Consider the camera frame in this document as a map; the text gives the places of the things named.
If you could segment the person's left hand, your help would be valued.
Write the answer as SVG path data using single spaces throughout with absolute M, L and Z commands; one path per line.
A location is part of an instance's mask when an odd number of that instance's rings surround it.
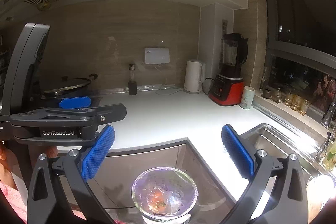
M 34 167 L 41 153 L 45 153 L 49 158 L 53 158 L 58 155 L 58 149 L 51 146 L 29 146 L 29 157 L 32 167 Z M 1 141 L 1 182 L 15 190 L 19 190 L 19 188 L 27 189 L 19 169 L 18 159 L 12 150 L 6 148 L 4 141 Z

